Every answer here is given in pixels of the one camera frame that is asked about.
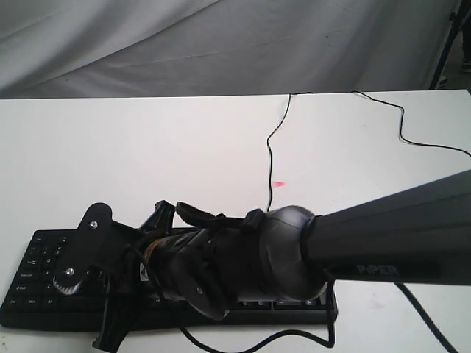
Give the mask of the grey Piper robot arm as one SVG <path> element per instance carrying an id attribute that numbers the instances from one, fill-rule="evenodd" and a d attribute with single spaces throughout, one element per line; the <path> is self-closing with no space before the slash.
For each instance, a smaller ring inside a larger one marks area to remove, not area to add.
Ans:
<path id="1" fill-rule="evenodd" d="M 286 206 L 230 218 L 183 202 L 171 213 L 191 231 L 156 220 L 127 247 L 126 290 L 106 302 L 97 349 L 116 352 L 153 296 L 221 321 L 239 302 L 330 298 L 337 280 L 470 283 L 469 171 L 329 215 Z"/>

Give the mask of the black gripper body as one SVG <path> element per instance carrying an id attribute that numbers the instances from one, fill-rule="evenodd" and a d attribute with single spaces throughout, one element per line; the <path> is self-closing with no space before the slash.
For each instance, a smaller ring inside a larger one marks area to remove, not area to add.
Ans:
<path id="1" fill-rule="evenodd" d="M 99 335 L 92 347 L 116 352 L 151 303 L 167 306 L 158 278 L 144 257 L 144 247 L 160 240 L 172 227 L 175 207 L 166 201 L 155 204 L 154 212 L 136 229 L 137 234 L 118 253 L 118 264 L 107 269 L 107 294 Z"/>

